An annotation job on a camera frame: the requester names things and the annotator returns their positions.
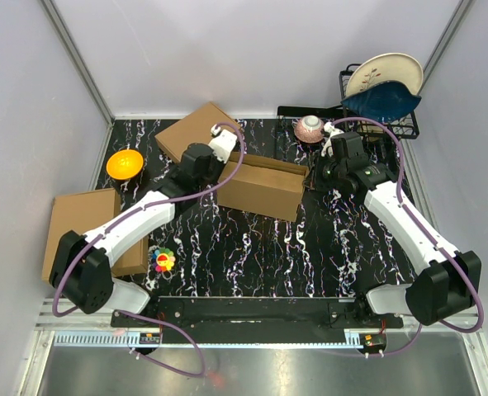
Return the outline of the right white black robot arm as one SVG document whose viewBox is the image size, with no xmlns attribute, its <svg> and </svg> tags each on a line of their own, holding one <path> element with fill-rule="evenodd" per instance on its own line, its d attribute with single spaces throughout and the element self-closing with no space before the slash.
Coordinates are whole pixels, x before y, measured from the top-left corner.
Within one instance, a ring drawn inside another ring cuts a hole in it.
<svg viewBox="0 0 488 396">
<path fill-rule="evenodd" d="M 400 193 L 397 176 L 384 163 L 373 163 L 355 132 L 327 129 L 329 137 L 316 165 L 315 183 L 353 197 L 375 215 L 400 244 L 416 277 L 409 284 L 381 284 L 362 293 L 354 317 L 372 327 L 384 314 L 410 315 L 424 326 L 476 305 L 481 260 L 460 252 L 433 228 Z"/>
</svg>

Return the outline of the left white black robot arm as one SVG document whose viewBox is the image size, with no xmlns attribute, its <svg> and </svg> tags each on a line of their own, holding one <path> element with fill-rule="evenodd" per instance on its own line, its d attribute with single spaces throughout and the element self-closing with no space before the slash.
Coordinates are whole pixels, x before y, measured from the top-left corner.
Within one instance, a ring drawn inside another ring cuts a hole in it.
<svg viewBox="0 0 488 396">
<path fill-rule="evenodd" d="M 158 307 L 149 301 L 149 293 L 135 283 L 114 278 L 111 270 L 133 245 L 220 188 L 218 179 L 238 145 L 234 136 L 190 144 L 181 162 L 128 210 L 86 233 L 65 233 L 49 278 L 54 300 L 65 297 L 85 314 L 103 308 L 127 311 L 139 326 L 151 325 Z"/>
</svg>

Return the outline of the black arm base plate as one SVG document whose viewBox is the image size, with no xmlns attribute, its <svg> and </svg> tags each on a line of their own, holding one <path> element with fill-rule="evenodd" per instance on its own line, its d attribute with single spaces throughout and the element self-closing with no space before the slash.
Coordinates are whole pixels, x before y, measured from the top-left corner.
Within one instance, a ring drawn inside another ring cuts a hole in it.
<svg viewBox="0 0 488 396">
<path fill-rule="evenodd" d="M 400 329 L 394 314 L 363 312 L 354 299 L 310 297 L 171 297 L 150 300 L 141 314 L 180 328 L 199 323 L 311 323 L 331 328 Z"/>
</svg>

